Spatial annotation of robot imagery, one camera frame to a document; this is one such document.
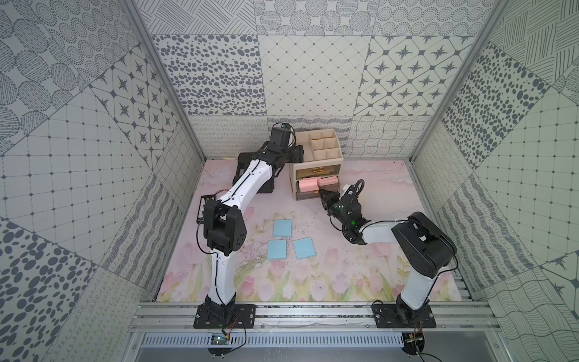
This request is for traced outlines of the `pink sticky note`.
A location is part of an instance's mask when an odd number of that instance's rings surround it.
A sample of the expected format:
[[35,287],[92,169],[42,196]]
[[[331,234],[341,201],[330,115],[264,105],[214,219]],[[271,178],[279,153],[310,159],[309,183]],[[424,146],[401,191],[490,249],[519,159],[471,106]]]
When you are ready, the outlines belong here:
[[339,184],[339,179],[337,176],[320,178],[318,180],[319,187],[325,187],[325,186],[334,185],[334,184]]
[[319,177],[312,177],[307,179],[301,179],[298,181],[299,191],[301,193],[307,192],[317,192],[319,190],[318,180]]

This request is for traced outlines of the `grey transparent drawer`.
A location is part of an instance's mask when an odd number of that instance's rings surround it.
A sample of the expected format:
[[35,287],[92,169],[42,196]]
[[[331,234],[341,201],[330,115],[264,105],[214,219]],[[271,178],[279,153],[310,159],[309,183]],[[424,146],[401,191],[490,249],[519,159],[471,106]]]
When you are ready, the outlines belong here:
[[326,177],[338,176],[341,170],[340,165],[309,167],[302,169],[295,169],[296,179],[305,179],[309,177]]

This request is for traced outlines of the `beige desk organizer cabinet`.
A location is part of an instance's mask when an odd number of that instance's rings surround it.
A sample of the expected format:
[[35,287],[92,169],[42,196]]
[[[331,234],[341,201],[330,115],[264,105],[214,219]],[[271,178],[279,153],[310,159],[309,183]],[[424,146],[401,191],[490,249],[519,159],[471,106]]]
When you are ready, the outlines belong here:
[[334,129],[300,131],[296,136],[297,144],[302,145],[304,149],[304,161],[300,164],[290,164],[291,170],[331,165],[342,167],[344,158]]

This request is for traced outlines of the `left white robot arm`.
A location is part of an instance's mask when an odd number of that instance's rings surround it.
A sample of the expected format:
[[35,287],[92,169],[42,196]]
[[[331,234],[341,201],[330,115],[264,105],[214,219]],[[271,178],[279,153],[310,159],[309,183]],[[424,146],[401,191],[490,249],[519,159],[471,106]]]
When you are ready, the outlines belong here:
[[232,188],[203,209],[203,236],[212,257],[212,286],[206,306],[224,315],[235,305],[235,256],[247,237],[244,213],[258,191],[273,180],[286,164],[304,161],[301,145],[276,146],[266,143],[250,155],[244,173]]

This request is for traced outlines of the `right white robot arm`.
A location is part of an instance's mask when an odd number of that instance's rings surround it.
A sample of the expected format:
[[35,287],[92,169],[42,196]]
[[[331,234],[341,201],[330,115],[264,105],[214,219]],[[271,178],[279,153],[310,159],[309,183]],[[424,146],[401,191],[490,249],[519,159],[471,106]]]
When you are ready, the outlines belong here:
[[363,181],[344,193],[320,190],[324,210],[331,220],[340,222],[342,236],[351,244],[367,246],[398,244],[412,270],[407,283],[396,299],[394,315],[398,323],[409,326],[429,315],[429,297],[438,277],[452,261],[456,261],[454,242],[422,212],[414,212],[405,220],[372,222],[362,214],[358,196]]

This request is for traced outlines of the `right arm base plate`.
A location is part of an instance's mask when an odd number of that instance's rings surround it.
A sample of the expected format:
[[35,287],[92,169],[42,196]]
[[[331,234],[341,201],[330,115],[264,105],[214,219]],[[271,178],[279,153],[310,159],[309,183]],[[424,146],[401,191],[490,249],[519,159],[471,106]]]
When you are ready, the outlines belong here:
[[371,305],[371,310],[378,329],[434,329],[437,327],[434,313],[428,303],[418,310],[413,310],[404,304],[384,304],[381,301],[375,301]]

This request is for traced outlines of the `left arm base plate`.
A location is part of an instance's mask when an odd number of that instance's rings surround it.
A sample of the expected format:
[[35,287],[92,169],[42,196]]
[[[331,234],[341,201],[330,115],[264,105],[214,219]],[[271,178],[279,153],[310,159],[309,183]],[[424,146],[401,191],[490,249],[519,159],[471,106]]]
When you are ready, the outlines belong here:
[[197,308],[194,329],[253,329],[256,318],[256,305],[233,304],[218,306],[206,302]]

